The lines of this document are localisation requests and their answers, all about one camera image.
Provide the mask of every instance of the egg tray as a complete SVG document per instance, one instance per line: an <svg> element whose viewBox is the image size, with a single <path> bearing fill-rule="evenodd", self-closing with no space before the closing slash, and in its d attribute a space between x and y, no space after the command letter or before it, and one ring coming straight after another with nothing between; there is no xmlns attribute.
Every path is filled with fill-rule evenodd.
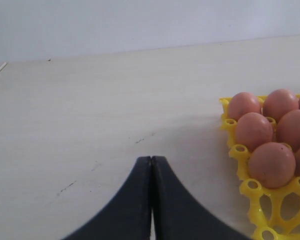
<svg viewBox="0 0 300 240"><path fill-rule="evenodd" d="M263 105L267 96L258 96L258 99ZM250 178L248 174L248 159L251 153L241 144L236 144L235 129L237 122L234 119L227 118L227 110L231 97L220 98L219 101L223 107L223 114L221 115L222 125L221 129L228 133L227 145L230 148L229 156L237 160L238 169L237 176L242 181L239 187L240 193L245 195L250 200L250 208L248 211L248 218L256 229L252 235L254 240L266 240L266 233L272 235L273 240L300 240L300 233L291 233L293 229L300 225L300 210L289 220L284 220L281 216L281 207L283 200L291 193L300 196L300 177L293 177L293 179L284 187L278 189L268 189L263 187L259 181ZM276 130L276 121L269 118L274 131ZM260 199L266 195L271 200L271 216L268 219L260 204ZM275 228L282 229L281 233L275 231Z"/></svg>

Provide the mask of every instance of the wall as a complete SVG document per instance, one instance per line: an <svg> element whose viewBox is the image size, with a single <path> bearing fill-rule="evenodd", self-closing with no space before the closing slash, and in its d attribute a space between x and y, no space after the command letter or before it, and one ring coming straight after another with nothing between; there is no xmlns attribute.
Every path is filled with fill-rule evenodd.
<svg viewBox="0 0 300 240"><path fill-rule="evenodd" d="M0 0L0 62L300 34L300 0Z"/></svg>

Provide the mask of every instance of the table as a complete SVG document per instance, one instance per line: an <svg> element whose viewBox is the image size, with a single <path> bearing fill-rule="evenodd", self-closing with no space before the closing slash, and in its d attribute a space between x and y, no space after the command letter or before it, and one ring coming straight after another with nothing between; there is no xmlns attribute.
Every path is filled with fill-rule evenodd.
<svg viewBox="0 0 300 240"><path fill-rule="evenodd" d="M300 93L300 36L9 63L0 72L0 239L57 240L164 155L196 199L250 235L219 97Z"/></svg>

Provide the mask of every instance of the yellow egg tray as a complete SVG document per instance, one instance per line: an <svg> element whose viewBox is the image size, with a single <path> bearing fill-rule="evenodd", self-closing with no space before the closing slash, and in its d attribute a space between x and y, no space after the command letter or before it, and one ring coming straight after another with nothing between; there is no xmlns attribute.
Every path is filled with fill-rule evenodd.
<svg viewBox="0 0 300 240"><path fill-rule="evenodd" d="M267 96L258 96L261 105ZM250 208L248 211L248 218L256 229L251 236L254 240L266 240L266 234L272 235L272 240L300 240L300 233L291 233L293 229L300 225L300 210L289 220L284 220L281 216L281 207L283 200L291 193L300 196L300 177L294 177L286 186L278 189L268 189L248 174L248 159L251 155L244 145L236 144L235 129L237 122L234 119L227 118L227 109L231 97L220 98L219 101L223 107L223 114L221 115L222 125L221 129L228 133L227 145L230 148L229 156L237 160L238 169L237 176L242 181L239 187L240 193L250 199ZM276 129L276 122L273 118L268 118ZM266 195L271 200L271 216L267 218L262 209L260 199ZM281 233L275 231L279 227L282 229Z"/></svg>

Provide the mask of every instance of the yellow plastic tray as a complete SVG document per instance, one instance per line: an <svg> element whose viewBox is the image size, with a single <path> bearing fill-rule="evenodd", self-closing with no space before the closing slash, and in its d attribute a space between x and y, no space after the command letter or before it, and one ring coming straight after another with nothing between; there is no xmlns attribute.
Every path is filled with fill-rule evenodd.
<svg viewBox="0 0 300 240"><path fill-rule="evenodd" d="M263 104L267 96L258 96L259 101ZM240 193L250 199L250 209L248 217L256 229L252 235L254 240L265 240L266 233L273 235L273 240L300 240L300 233L292 234L291 231L300 225L300 210L295 216L289 220L284 220L281 216L281 207L284 198L295 193L300 196L300 177L294 177L291 182L279 189L268 189L248 175L247 162L251 155L244 145L236 144L235 129L237 122L234 119L227 118L227 109L231 97L220 98L219 101L223 107L223 114L221 115L222 125L221 129L228 132L227 145L230 148L229 156L238 162L237 176L242 181L240 185ZM273 118L268 118L274 127L277 124ZM260 198L266 195L271 200L271 216L266 218L264 211L260 204ZM279 234L274 228L279 227L282 232Z"/></svg>

